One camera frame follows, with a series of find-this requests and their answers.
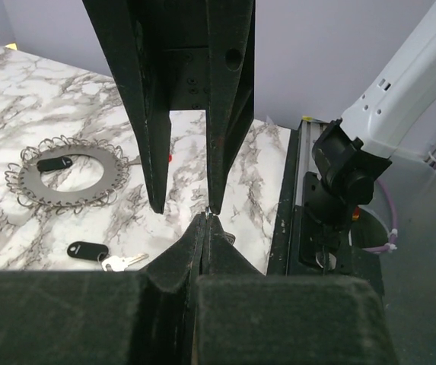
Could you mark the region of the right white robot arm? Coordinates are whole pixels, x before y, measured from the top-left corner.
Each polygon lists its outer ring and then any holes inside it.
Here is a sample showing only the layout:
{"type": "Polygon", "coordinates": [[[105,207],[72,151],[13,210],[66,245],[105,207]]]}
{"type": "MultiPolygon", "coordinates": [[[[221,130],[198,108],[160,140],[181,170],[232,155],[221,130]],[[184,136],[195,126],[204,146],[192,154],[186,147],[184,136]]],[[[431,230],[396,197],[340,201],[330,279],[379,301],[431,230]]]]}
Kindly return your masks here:
{"type": "MultiPolygon", "coordinates": [[[[85,10],[138,142],[148,200],[164,210],[170,112],[204,110],[208,203],[221,212],[254,112],[253,1],[86,1],[85,10]]],[[[311,203],[334,224],[372,199],[374,181],[436,101],[436,2],[377,79],[313,146],[311,203]]]]}

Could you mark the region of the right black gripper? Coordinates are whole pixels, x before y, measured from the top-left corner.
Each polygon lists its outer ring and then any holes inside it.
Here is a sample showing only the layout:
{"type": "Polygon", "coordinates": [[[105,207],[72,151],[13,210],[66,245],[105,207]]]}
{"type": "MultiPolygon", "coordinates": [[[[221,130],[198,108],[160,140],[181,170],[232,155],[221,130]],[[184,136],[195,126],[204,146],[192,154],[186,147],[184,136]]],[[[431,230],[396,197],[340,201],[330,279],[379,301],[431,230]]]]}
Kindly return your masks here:
{"type": "Polygon", "coordinates": [[[255,1],[83,4],[135,134],[152,210],[164,212],[169,111],[208,107],[208,204],[219,214],[253,121],[255,1]]]}

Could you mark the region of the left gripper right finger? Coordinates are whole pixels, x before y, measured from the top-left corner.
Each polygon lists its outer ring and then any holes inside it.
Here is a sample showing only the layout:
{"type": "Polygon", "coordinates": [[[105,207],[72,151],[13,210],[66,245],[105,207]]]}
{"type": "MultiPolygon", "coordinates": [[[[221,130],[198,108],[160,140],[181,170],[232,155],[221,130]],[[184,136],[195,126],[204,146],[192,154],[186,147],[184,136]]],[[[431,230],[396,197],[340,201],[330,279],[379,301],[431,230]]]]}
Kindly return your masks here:
{"type": "Polygon", "coordinates": [[[392,364],[395,351],[378,295],[346,276],[265,276],[205,215],[196,242],[189,364],[392,364]]]}

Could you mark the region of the blue tag key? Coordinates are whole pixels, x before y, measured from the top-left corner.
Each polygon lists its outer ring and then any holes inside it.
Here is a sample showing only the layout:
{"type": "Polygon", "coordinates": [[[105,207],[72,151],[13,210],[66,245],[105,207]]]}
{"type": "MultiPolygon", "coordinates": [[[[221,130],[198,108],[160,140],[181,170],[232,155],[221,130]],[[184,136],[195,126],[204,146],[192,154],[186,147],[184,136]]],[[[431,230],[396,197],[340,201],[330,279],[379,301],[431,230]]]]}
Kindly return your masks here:
{"type": "Polygon", "coordinates": [[[204,210],[206,224],[210,227],[211,231],[224,237],[230,245],[234,245],[236,236],[224,230],[218,216],[214,214],[209,206],[204,210]]]}

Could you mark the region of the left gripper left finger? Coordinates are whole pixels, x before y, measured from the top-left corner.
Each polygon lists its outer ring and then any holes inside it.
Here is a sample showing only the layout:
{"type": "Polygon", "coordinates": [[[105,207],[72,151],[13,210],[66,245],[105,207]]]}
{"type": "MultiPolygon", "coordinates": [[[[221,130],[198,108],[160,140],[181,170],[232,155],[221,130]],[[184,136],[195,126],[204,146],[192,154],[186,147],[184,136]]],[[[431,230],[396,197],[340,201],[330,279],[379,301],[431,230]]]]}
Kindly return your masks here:
{"type": "Polygon", "coordinates": [[[0,271],[0,364],[189,364],[205,217],[140,271],[0,271]]]}

